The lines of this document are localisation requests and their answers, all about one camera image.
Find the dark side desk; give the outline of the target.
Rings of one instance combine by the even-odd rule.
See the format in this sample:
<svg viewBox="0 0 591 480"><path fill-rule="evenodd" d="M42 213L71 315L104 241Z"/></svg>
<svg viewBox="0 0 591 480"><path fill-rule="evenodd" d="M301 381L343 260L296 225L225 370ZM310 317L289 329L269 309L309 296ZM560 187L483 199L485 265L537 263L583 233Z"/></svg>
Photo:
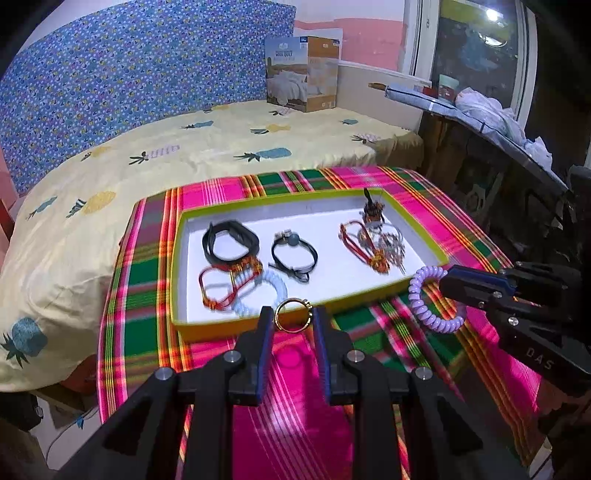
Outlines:
<svg viewBox="0 0 591 480"><path fill-rule="evenodd" d="M512 260L590 268L590 171L561 179L521 147L449 101L374 83L387 99L422 111L420 172L448 194Z"/></svg>

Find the bedding set cardboard box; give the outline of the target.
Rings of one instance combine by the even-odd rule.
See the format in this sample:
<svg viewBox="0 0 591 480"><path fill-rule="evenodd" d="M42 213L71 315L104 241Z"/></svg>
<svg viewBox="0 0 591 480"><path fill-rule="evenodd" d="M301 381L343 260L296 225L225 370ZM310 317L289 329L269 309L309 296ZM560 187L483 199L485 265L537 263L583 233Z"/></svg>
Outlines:
<svg viewBox="0 0 591 480"><path fill-rule="evenodd" d="M269 37L266 49L267 102L304 113L335 108L339 41L298 36Z"/></svg>

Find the yellow pineapple bedsheet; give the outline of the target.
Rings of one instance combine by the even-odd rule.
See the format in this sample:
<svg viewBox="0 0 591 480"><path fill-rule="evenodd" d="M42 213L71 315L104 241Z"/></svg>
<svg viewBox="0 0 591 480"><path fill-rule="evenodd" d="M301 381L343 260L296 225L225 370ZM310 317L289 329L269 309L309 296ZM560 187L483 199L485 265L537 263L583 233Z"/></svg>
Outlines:
<svg viewBox="0 0 591 480"><path fill-rule="evenodd" d="M303 113L263 101L214 106L135 128L51 170L25 196L1 264L1 388L66 380L97 348L100 317L134 205L204 183L339 166L414 169L410 130L342 108Z"/></svg>

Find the white crumpled cloth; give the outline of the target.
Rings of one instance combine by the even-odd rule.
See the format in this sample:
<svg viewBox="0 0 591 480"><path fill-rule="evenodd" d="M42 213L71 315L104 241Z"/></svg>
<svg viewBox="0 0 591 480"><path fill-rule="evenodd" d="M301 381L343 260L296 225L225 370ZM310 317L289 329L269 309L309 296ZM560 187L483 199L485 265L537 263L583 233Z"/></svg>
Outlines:
<svg viewBox="0 0 591 480"><path fill-rule="evenodd" d="M553 157L544 141L541 137L529 140L511 108L504 108L496 98L486 97L470 87L457 95L455 104L467 116L485 123L513 141L544 170L552 170Z"/></svg>

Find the window frame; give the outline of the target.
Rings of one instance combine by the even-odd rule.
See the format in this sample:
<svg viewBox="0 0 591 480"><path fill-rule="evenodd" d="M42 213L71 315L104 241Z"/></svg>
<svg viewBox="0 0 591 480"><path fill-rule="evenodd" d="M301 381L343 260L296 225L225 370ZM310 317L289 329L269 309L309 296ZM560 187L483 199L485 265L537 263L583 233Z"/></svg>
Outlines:
<svg viewBox="0 0 591 480"><path fill-rule="evenodd" d="M442 76L511 108L525 126L533 101L538 35L523 1L407 1L405 74L433 86Z"/></svg>

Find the blue floral headboard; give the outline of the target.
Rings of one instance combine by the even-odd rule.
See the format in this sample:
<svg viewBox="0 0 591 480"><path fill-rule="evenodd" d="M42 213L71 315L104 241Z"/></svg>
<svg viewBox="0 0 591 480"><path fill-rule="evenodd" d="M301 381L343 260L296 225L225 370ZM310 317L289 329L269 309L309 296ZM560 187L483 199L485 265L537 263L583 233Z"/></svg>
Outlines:
<svg viewBox="0 0 591 480"><path fill-rule="evenodd" d="M18 193L140 125L266 93L264 43L294 31L272 1L129 1L19 53L1 80L1 148Z"/></svg>

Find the dark beaded tassel charm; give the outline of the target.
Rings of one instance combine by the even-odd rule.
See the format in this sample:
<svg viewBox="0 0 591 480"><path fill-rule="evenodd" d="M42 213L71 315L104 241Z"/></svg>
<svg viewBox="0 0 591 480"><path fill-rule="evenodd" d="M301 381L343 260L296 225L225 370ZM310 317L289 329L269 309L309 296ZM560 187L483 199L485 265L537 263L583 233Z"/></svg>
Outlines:
<svg viewBox="0 0 591 480"><path fill-rule="evenodd" d="M373 199L368 188L363 189L366 204L363 206L363 224L370 229L378 230L384 225L383 210L385 205Z"/></svg>

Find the yellow-green shallow tray box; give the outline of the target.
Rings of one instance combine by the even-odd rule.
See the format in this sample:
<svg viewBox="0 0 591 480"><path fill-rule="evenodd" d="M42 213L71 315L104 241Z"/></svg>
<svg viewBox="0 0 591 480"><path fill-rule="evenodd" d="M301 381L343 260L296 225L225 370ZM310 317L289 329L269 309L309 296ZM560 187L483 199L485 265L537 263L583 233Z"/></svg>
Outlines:
<svg viewBox="0 0 591 480"><path fill-rule="evenodd" d="M185 341L252 329L264 306L284 326L304 302L329 312L404 291L448 261L384 188L304 192L180 214L169 274L169 322Z"/></svg>

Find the black cord bracelet grey bead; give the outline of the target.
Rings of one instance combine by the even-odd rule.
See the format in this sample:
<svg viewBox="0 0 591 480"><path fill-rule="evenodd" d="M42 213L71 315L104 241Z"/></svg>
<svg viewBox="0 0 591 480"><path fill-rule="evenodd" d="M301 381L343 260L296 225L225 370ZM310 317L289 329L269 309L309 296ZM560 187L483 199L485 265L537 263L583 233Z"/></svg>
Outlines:
<svg viewBox="0 0 591 480"><path fill-rule="evenodd" d="M270 268L300 284L310 282L311 273L318 265L315 247L293 230L283 230L274 235L270 255Z"/></svg>

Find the black fitness band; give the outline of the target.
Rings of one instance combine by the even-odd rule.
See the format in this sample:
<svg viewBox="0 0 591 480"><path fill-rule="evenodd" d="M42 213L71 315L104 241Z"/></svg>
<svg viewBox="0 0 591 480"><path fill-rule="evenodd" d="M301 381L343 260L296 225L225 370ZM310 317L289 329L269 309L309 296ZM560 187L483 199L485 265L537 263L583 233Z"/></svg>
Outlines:
<svg viewBox="0 0 591 480"><path fill-rule="evenodd" d="M235 266L259 254L259 237L236 220L211 223L201 244L204 257L212 266Z"/></svg>

